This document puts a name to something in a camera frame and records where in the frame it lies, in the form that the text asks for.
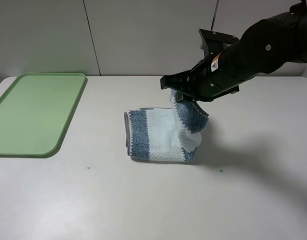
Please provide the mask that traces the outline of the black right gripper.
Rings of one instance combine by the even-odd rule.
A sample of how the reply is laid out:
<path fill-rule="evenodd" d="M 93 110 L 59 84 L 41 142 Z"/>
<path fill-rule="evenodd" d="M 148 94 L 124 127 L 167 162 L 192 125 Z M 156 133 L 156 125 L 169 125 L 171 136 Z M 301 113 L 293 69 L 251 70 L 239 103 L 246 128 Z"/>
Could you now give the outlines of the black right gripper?
<path fill-rule="evenodd" d="M 190 71 L 164 75 L 160 79 L 160 89 L 175 91 L 178 103 L 186 102 L 196 111 L 208 118 L 196 100 L 211 102 L 217 98 L 240 91 L 239 85 L 244 82 L 244 64 L 237 52 L 212 53 L 205 56 Z"/>

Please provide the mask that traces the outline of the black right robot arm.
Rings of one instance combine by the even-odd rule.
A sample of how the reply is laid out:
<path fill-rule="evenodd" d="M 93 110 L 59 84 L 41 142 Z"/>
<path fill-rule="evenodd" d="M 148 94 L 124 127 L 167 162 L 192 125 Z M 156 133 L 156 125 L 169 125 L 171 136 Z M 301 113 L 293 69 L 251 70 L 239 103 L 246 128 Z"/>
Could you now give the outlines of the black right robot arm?
<path fill-rule="evenodd" d="M 240 39 L 205 29 L 199 34 L 204 58 L 190 70 L 160 79 L 161 89 L 175 90 L 178 102 L 211 102 L 285 63 L 307 63 L 307 2 L 258 21 Z"/>

